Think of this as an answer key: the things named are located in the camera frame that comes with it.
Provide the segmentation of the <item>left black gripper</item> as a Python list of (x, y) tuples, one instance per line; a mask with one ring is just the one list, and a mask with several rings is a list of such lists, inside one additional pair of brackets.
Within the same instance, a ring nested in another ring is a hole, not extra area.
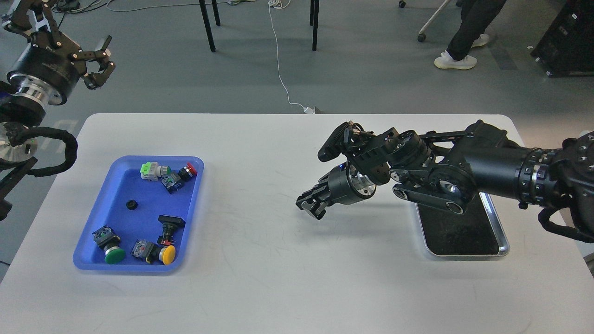
[[(8, 84), (16, 89), (6, 98), (7, 103), (32, 101), (40, 106), (62, 105), (80, 79), (87, 89), (95, 90), (106, 83), (116, 68), (108, 49), (112, 41), (110, 35), (98, 50), (69, 51), (52, 13), (58, 2), (15, 0), (2, 15), (2, 28), (25, 37), (31, 44), (6, 75)], [(60, 55), (69, 52), (70, 59)], [(89, 72), (88, 63), (96, 63), (98, 70)]]

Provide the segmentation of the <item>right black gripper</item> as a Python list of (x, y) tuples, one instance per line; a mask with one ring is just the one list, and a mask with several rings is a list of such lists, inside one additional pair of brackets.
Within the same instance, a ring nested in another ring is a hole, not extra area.
[(310, 190), (301, 194), (296, 205), (301, 210), (321, 220), (326, 209), (335, 203), (350, 205), (373, 197), (377, 190), (366, 175), (363, 175), (354, 165), (340, 164), (333, 167), (326, 175), (326, 179), (319, 179)]

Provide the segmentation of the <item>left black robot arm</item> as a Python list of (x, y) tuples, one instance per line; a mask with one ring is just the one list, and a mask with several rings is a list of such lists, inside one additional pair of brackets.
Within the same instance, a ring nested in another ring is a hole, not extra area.
[[(77, 140), (68, 131), (42, 127), (48, 105), (65, 104), (79, 80), (94, 90), (108, 80), (116, 65), (107, 36), (95, 51), (84, 51), (60, 31), (53, 17), (56, 0), (16, 0), (2, 17), (2, 27), (27, 39), (27, 46), (1, 82), (0, 160), (8, 171), (0, 186), (1, 218), (12, 204), (7, 194), (26, 175), (48, 177), (70, 169), (77, 158)], [(34, 168), (38, 137), (65, 144), (64, 161)]]

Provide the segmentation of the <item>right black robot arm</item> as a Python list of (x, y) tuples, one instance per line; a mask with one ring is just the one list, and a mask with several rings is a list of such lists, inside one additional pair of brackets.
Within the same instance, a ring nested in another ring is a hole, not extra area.
[(507, 131), (482, 120), (463, 131), (418, 135), (390, 128), (380, 135), (359, 123), (339, 125), (318, 151), (320, 161), (343, 155), (296, 205), (321, 219), (336, 203), (369, 199), (395, 181), (400, 199), (463, 214), (477, 193), (516, 199), (520, 209), (542, 208), (544, 230), (593, 242), (593, 133), (565, 139), (561, 148), (525, 148)]

